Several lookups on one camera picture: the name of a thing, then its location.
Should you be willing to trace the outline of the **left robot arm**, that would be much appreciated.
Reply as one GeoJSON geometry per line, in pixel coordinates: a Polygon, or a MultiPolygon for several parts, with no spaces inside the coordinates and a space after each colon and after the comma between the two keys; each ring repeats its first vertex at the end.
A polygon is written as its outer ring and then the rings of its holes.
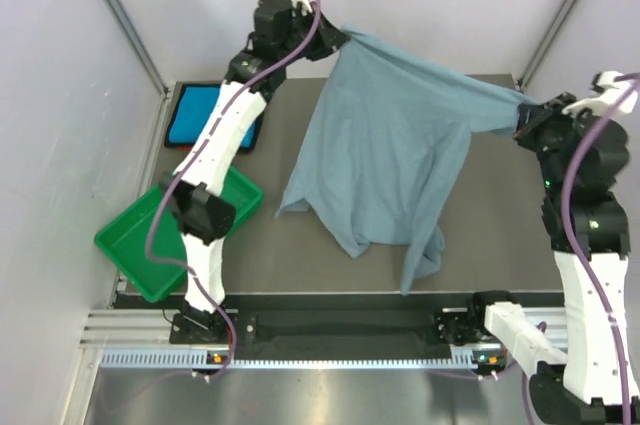
{"type": "Polygon", "coordinates": [[[213,111],[189,155],[160,181],[167,206],[186,250],[189,279],[186,307],[195,313],[192,329],[205,341],[226,332],[227,319],[216,311],[225,298],[222,252],[236,218],[222,197],[231,163],[249,128],[286,79],[288,65],[317,61],[341,48],[346,34],[322,14],[320,2],[259,0],[254,29],[231,59],[213,111]]]}

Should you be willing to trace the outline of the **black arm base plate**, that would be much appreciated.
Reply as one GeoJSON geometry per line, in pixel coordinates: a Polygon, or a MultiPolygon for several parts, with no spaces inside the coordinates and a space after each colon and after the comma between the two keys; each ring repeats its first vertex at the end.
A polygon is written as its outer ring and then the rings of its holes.
{"type": "Polygon", "coordinates": [[[236,343],[248,348],[280,338],[390,337],[424,344],[462,346],[496,340],[464,309],[248,309],[200,318],[182,312],[172,319],[169,342],[180,345],[236,343]]]}

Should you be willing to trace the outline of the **light blue t-shirt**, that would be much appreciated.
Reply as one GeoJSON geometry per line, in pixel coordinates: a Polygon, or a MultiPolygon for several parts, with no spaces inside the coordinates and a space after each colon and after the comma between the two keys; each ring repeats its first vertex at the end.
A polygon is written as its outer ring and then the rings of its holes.
{"type": "Polygon", "coordinates": [[[479,289],[543,257],[527,96],[352,31],[314,107],[277,217],[315,291],[479,289]]]}

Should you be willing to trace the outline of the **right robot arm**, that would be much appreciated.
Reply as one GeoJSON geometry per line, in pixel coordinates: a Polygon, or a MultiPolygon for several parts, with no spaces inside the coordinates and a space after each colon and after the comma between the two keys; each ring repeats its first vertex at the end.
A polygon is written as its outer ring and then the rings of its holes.
{"type": "Polygon", "coordinates": [[[639,420],[624,299],[629,225],[612,191],[630,158],[627,133],[614,117],[631,112],[637,96],[624,81],[598,86],[592,98],[563,94],[519,108],[513,137],[541,167],[542,217],[561,276],[568,346],[554,346],[506,291],[473,294],[466,325],[474,338],[494,337],[507,348],[547,424],[639,420]]]}

